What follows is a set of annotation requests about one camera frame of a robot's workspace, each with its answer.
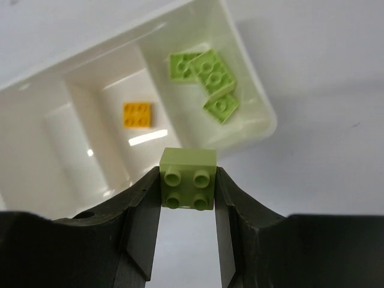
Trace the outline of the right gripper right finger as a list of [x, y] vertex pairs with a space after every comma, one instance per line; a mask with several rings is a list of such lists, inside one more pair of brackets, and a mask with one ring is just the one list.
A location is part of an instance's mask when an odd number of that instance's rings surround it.
[[381, 215], [284, 217], [215, 176], [223, 287], [382, 287]]

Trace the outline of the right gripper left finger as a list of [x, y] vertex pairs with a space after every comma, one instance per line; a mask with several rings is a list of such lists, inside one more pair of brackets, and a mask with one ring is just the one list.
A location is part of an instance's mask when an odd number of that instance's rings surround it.
[[160, 171], [73, 218], [1, 213], [2, 287], [144, 287], [161, 209]]

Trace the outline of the pale green 2x3 lego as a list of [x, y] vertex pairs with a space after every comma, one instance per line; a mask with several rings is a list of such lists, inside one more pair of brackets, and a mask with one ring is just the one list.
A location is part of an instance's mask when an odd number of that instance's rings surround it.
[[193, 58], [188, 67], [208, 97], [220, 97], [236, 88], [234, 75], [215, 50], [207, 50]]

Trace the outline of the pale green lego front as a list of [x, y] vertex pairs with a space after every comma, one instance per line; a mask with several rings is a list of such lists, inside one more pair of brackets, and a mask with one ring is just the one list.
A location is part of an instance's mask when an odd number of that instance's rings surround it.
[[203, 105], [204, 111], [210, 114], [220, 124], [224, 124], [238, 107], [239, 101], [231, 93], [219, 97], [211, 97]]

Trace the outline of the pale green 2x2 lego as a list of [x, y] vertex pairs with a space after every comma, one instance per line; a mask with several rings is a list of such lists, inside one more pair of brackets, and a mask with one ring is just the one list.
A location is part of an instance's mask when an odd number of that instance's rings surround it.
[[173, 81], [191, 83], [196, 78], [188, 63], [201, 55], [201, 52], [178, 52], [169, 55], [169, 77]]

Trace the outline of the pale green small lego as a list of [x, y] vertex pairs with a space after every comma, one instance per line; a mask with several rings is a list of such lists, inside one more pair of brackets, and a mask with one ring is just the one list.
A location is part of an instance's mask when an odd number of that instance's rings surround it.
[[165, 148], [159, 168], [163, 207], [213, 209], [217, 171], [215, 150]]

